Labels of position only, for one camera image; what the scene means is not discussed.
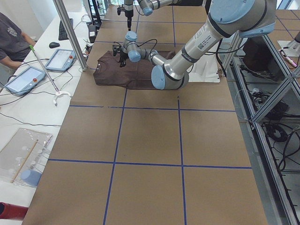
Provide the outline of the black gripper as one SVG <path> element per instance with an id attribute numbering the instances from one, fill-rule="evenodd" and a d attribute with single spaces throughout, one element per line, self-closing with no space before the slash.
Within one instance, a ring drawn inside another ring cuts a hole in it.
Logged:
<path id="1" fill-rule="evenodd" d="M 131 31 L 131 26 L 132 26 L 132 17 L 131 16 L 127 16 L 127 26 L 128 27 L 128 31 Z"/>
<path id="2" fill-rule="evenodd" d="M 128 54 L 124 53 L 124 52 L 120 52 L 120 68 L 125 67 L 126 66 L 126 60 L 128 58 Z"/>

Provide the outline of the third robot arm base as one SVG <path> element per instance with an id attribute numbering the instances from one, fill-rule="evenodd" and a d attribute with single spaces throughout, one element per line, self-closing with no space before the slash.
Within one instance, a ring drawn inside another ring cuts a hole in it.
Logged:
<path id="1" fill-rule="evenodd" d="M 278 44 L 285 56 L 298 57 L 300 55 L 300 33 L 292 41 L 279 40 Z"/>

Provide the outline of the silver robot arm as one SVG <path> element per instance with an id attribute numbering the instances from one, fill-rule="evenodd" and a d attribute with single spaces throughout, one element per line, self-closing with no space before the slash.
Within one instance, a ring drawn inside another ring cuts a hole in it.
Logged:
<path id="1" fill-rule="evenodd" d="M 117 14 L 124 12 L 127 18 L 127 28 L 131 31 L 132 17 L 134 16 L 134 1 L 125 0 L 124 3 L 117 8 Z M 164 6 L 202 6 L 206 13 L 209 12 L 211 0 L 138 0 L 138 5 L 145 16 L 149 16 L 154 10 Z"/>
<path id="2" fill-rule="evenodd" d="M 239 32 L 240 38 L 252 38 L 271 33 L 275 27 L 275 0 L 213 0 L 206 23 L 172 58 L 165 59 L 156 50 L 142 49 L 136 44 L 137 34 L 128 31 L 119 47 L 120 66 L 126 59 L 149 60 L 153 86 L 159 90 L 175 90 L 189 81 L 189 69 L 217 42 Z"/>

